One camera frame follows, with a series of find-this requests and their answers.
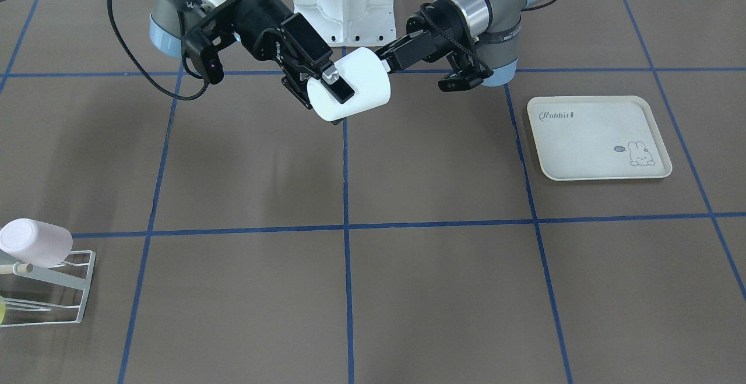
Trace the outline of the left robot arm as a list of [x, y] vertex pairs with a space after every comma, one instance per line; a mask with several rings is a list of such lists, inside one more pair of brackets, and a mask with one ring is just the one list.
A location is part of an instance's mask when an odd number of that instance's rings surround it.
[[552, 1], [434, 0], [408, 18], [405, 36], [375, 53], [390, 72], [446, 58], [451, 72], [438, 82], [444, 92], [503, 86], [519, 62], [523, 13]]

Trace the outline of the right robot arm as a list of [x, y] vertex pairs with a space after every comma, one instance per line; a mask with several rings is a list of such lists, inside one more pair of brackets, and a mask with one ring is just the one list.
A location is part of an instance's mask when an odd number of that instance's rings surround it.
[[[152, 82], [115, 22], [114, 0], [107, 0], [107, 14], [123, 50]], [[155, 0], [150, 38], [160, 52], [181, 60], [184, 71], [203, 83], [191, 96], [170, 93], [177, 100], [195, 100], [221, 82], [224, 69], [219, 52], [235, 42], [259, 62], [277, 63], [283, 72], [282, 84], [306, 108], [312, 108], [312, 82], [319, 82], [322, 92], [338, 103], [355, 94], [332, 61], [332, 50], [322, 36], [283, 0]]]

